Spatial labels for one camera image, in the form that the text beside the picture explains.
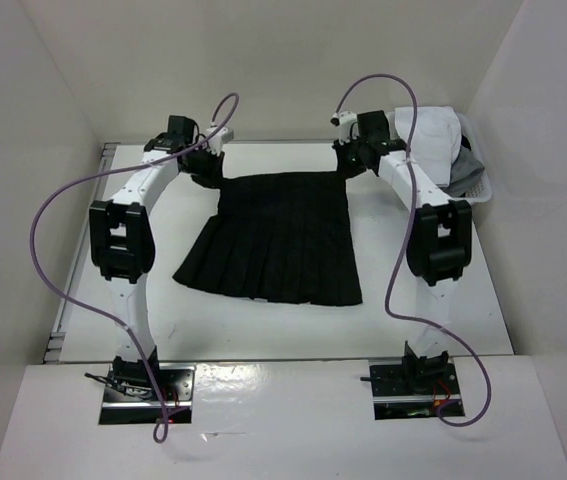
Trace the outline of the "black skirt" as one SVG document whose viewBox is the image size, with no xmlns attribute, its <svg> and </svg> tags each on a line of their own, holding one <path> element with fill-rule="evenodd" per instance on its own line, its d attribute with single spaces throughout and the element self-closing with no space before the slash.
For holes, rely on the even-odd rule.
<svg viewBox="0 0 567 480">
<path fill-rule="evenodd" d="M 335 171 L 225 178 L 174 280 L 272 303 L 362 304 L 345 179 Z"/>
</svg>

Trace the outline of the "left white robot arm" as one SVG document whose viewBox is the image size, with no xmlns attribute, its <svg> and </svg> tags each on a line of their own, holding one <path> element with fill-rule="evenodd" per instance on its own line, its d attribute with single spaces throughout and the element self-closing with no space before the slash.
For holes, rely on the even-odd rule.
<svg viewBox="0 0 567 480">
<path fill-rule="evenodd" d="M 218 176 L 223 147 L 233 138 L 226 126 L 212 123 L 200 134 L 194 120 L 172 115 L 167 130 L 144 146 L 140 168 L 124 186 L 90 205 L 91 260 L 110 290 L 120 328 L 108 383 L 139 399 L 153 398 L 162 386 L 147 308 L 147 278 L 156 258 L 150 213 L 180 173 Z"/>
</svg>

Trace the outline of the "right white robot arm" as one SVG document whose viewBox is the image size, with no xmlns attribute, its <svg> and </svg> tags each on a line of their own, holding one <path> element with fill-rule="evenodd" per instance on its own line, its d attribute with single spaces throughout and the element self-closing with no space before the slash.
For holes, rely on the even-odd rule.
<svg viewBox="0 0 567 480">
<path fill-rule="evenodd" d="M 349 178 L 374 172 L 409 209 L 400 259 L 417 279 L 412 315 L 426 322 L 415 339 L 405 342 L 399 372 L 373 374 L 371 380 L 392 395 L 432 393 L 449 362 L 442 329 L 449 324 L 453 295 L 472 257 L 471 207 L 437 187 L 405 142 L 391 137 L 383 111 L 344 111 L 334 114 L 331 123 L 338 128 L 333 143 L 338 170 Z"/>
</svg>

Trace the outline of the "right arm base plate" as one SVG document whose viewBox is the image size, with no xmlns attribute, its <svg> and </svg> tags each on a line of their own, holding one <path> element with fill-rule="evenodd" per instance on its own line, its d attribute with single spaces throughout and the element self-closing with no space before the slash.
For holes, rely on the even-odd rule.
<svg viewBox="0 0 567 480">
<path fill-rule="evenodd" d="M 408 373 L 399 358 L 371 361 L 360 380 L 371 388 L 376 420 L 436 418 L 439 408 L 444 418 L 465 416 L 452 361 L 423 374 Z"/>
</svg>

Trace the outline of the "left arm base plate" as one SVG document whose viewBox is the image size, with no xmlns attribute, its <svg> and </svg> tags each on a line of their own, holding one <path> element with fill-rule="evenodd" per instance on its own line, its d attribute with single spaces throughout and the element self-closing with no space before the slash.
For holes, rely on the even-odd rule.
<svg viewBox="0 0 567 480">
<path fill-rule="evenodd" d="M 158 384 L 169 413 L 170 424 L 191 422 L 195 372 L 194 365 L 160 365 Z M 100 425 L 154 424 L 162 419 L 159 399 L 148 382 L 117 380 L 112 368 L 106 375 L 85 373 L 84 376 L 104 387 Z"/>
</svg>

